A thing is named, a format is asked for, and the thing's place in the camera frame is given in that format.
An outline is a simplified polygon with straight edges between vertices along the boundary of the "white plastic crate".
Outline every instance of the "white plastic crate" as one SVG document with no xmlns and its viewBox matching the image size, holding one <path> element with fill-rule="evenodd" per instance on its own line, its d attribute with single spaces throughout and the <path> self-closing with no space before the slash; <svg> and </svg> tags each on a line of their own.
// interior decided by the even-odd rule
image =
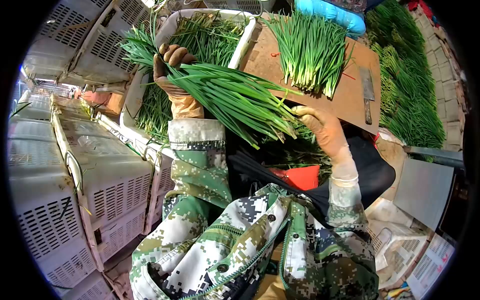
<svg viewBox="0 0 480 300">
<path fill-rule="evenodd" d="M 70 290 L 62 300 L 114 300 L 113 290 L 108 286 L 103 275 L 94 271 L 80 284 Z"/>
<path fill-rule="evenodd" d="M 208 8 L 236 9 L 258 15 L 262 12 L 272 12 L 275 0 L 203 0 Z"/>
<path fill-rule="evenodd" d="M 455 248 L 435 233 L 422 258 L 407 278 L 408 286 L 416 300 L 423 300 L 435 285 L 438 277 L 445 272 Z"/>
<path fill-rule="evenodd" d="M 152 167 L 95 121 L 59 119 L 83 174 L 92 223 L 100 226 L 146 203 Z"/>
<path fill-rule="evenodd" d="M 122 218 L 106 224 L 99 229 L 98 232 L 101 238 L 98 238 L 98 233 L 96 234 L 96 238 L 103 263 L 131 240 L 143 233 L 146 208 L 147 203 L 143 203 Z"/>
<path fill-rule="evenodd" d="M 135 65 L 122 59 L 126 51 L 117 44 L 124 31 L 148 20 L 150 10 L 141 0 L 113 1 L 93 25 L 60 82 L 99 85 L 128 81 Z"/>
<path fill-rule="evenodd" d="M 18 100 L 17 109 L 26 103 L 31 104 L 19 111 L 16 116 L 25 119 L 50 120 L 50 99 L 48 97 L 25 91 L 20 100 Z"/>
<path fill-rule="evenodd" d="M 159 47 L 161 44 L 168 42 L 169 37 L 175 33 L 177 30 L 177 20 L 180 16 L 182 17 L 191 17 L 195 12 L 217 12 L 215 9 L 189 9 L 182 10 L 181 12 L 173 13 L 168 19 L 163 23 L 160 31 L 156 35 L 156 45 Z M 249 19 L 250 22 L 245 27 L 242 37 L 235 49 L 235 52 L 228 64 L 229 68 L 236 69 L 240 65 L 240 60 L 248 49 L 250 39 L 252 37 L 252 32 L 255 28 L 255 18 L 252 14 L 245 12 L 240 13 L 238 11 L 232 10 L 221 10 L 220 16 L 222 18 L 232 18 L 233 20 L 244 20 L 245 18 Z M 123 105 L 123 110 L 120 115 L 120 128 L 121 133 L 128 139 L 134 141 L 134 148 L 143 153 L 147 151 L 147 148 L 154 149 L 155 151 L 160 151 L 162 149 L 161 145 L 153 143 L 150 140 L 150 136 L 145 133 L 144 130 L 138 129 L 135 125 L 135 120 L 132 119 L 132 116 L 135 116 L 142 106 L 142 99 L 145 93 L 145 84 L 148 83 L 148 74 L 144 74 L 142 71 L 139 71 L 135 74 L 130 85 L 127 95 L 125 97 L 125 103 Z M 173 153 L 165 152 L 162 150 L 162 153 L 166 154 L 169 157 L 174 157 Z"/>
<path fill-rule="evenodd" d="M 87 113 L 88 108 L 84 107 L 81 99 L 70 99 L 55 94 L 50 95 L 51 110 L 64 118 L 75 118 L 90 120 L 91 115 Z"/>
<path fill-rule="evenodd" d="M 197 1 L 164 0 L 158 6 L 163 6 L 166 9 L 168 9 L 170 12 L 177 12 L 177 11 L 180 11 L 180 10 L 188 10 L 188 9 L 197 8 L 198 5 L 200 4 L 200 1 L 202 1 L 202 0 L 197 0 Z"/>
<path fill-rule="evenodd" d="M 62 0 L 42 24 L 24 59 L 28 73 L 54 79 L 70 63 L 93 22 L 111 0 Z"/>
<path fill-rule="evenodd" d="M 125 131 L 123 128 L 101 113 L 97 114 L 97 119 L 102 126 L 118 137 L 122 143 L 133 147 L 155 168 L 145 220 L 144 234 L 148 235 L 152 231 L 152 225 L 162 217 L 162 203 L 165 194 L 175 187 L 175 183 L 170 178 L 172 158 L 174 157 L 173 152 L 169 148 L 161 149 L 161 146 L 155 143 L 145 145 L 138 140 L 130 140 L 122 134 Z"/>
<path fill-rule="evenodd" d="M 138 207 L 145 210 L 152 167 L 97 122 L 61 119 L 56 113 L 52 119 L 77 186 L 92 254 L 103 271 L 102 249 L 94 232 L 122 222 Z"/>
<path fill-rule="evenodd" d="M 158 187 L 157 189 L 157 194 L 156 194 L 156 206 L 155 206 L 155 212 L 152 216 L 152 220 L 147 220 L 150 221 L 150 228 L 152 229 L 152 225 L 156 222 L 158 222 L 162 218 L 162 205 L 163 205 L 163 199 L 165 198 L 165 195 L 167 192 L 173 190 L 175 187 L 175 183 L 173 182 L 171 178 L 171 172 L 172 172 L 172 159 L 167 156 L 162 156 L 162 165 L 161 165 L 161 170 L 158 174 L 159 180 L 158 180 Z"/>
<path fill-rule="evenodd" d="M 51 284 L 72 288 L 95 264 L 51 124 L 13 118 L 7 149 L 13 203 L 29 250 Z"/>
<path fill-rule="evenodd" d="M 427 236 L 397 223 L 377 220 L 368 221 L 367 231 L 372 237 L 375 250 L 375 267 L 377 273 L 391 273 L 388 280 L 380 282 L 378 288 L 385 288 L 396 283 L 405 274 L 420 251 L 427 243 Z M 387 256 L 393 257 L 390 264 Z"/>
</svg>

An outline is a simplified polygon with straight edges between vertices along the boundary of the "stacked crates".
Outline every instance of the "stacked crates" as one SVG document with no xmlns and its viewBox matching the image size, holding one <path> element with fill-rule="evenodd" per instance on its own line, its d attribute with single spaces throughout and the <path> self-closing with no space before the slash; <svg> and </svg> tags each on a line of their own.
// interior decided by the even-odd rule
<svg viewBox="0 0 480 300">
<path fill-rule="evenodd" d="M 95 270 L 75 185 L 48 121 L 11 120 L 7 151 L 12 197 L 25 241 L 62 296 Z"/>
<path fill-rule="evenodd" d="M 96 121 L 52 117 L 97 268 L 144 231 L 152 167 Z"/>
</svg>

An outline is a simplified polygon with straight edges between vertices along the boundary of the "camouflage jacket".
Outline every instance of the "camouflage jacket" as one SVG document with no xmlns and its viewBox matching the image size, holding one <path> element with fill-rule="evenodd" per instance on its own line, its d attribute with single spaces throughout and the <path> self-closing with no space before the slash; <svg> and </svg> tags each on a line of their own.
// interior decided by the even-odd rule
<svg viewBox="0 0 480 300">
<path fill-rule="evenodd" d="M 168 130 L 176 186 L 165 196 L 162 223 L 132 255 L 137 300 L 238 299 L 263 279 L 276 238 L 283 241 L 277 266 L 289 298 L 376 299 L 358 184 L 345 188 L 330 179 L 323 220 L 308 198 L 273 184 L 232 201 L 223 125 L 176 119 Z M 212 215 L 219 217 L 209 222 Z"/>
</svg>

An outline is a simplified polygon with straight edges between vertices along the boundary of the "work glove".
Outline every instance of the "work glove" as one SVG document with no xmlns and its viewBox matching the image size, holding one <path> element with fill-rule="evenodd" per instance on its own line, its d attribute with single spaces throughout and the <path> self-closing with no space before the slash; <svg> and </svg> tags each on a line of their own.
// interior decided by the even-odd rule
<svg viewBox="0 0 480 300">
<path fill-rule="evenodd" d="M 331 113 L 307 106 L 295 106 L 293 112 L 300 117 L 317 139 L 320 148 L 332 159 L 332 179 L 340 186 L 353 186 L 358 172 L 340 120 Z"/>
<path fill-rule="evenodd" d="M 172 102 L 172 116 L 174 119 L 180 118 L 200 118 L 204 117 L 204 107 L 195 100 L 184 89 L 172 84 L 167 79 L 167 62 L 172 67 L 178 67 L 181 63 L 191 63 L 196 61 L 195 56 L 188 53 L 188 50 L 179 45 L 162 44 L 159 52 L 163 55 L 163 60 L 158 54 L 153 57 L 153 80 L 167 94 Z"/>
</svg>

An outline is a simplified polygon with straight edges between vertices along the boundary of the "knife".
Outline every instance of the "knife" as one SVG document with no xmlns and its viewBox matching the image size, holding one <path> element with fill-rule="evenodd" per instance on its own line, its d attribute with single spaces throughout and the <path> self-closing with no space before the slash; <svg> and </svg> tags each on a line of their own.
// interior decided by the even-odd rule
<svg viewBox="0 0 480 300">
<path fill-rule="evenodd" d="M 375 101 L 375 96 L 373 95 L 372 75 L 370 74 L 370 69 L 360 67 L 360 76 L 363 86 L 363 107 L 365 110 L 365 123 L 371 125 L 372 114 L 370 113 L 370 101 Z"/>
</svg>

